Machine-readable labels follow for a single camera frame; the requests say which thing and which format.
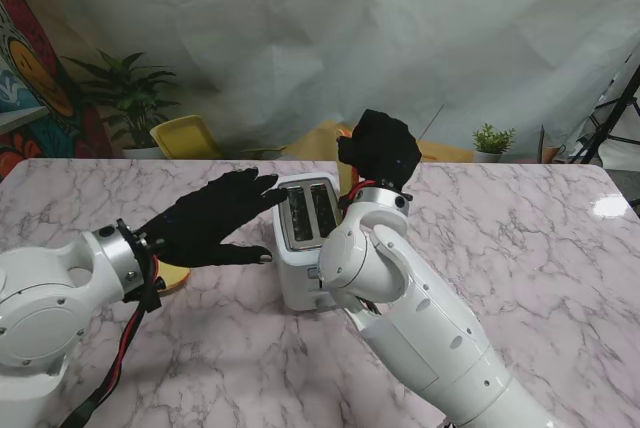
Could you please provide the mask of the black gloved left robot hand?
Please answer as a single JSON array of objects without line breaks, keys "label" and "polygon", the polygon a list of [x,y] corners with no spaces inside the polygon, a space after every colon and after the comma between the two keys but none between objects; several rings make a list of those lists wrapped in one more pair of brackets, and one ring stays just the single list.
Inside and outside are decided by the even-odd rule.
[{"label": "black gloved left robot hand", "polygon": [[224,240],[261,213],[282,203],[287,191],[276,174],[261,175],[255,167],[223,174],[197,191],[180,197],[137,232],[155,248],[157,258],[187,268],[270,262],[271,252],[259,245],[239,246]]}]

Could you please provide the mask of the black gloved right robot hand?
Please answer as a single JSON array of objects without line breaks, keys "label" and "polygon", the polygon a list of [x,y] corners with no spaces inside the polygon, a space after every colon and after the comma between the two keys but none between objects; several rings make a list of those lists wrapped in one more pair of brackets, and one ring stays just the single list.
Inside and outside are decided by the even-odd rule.
[{"label": "black gloved right robot hand", "polygon": [[421,160],[415,137],[403,121],[367,109],[350,137],[337,139],[338,160],[359,176],[401,192]]}]

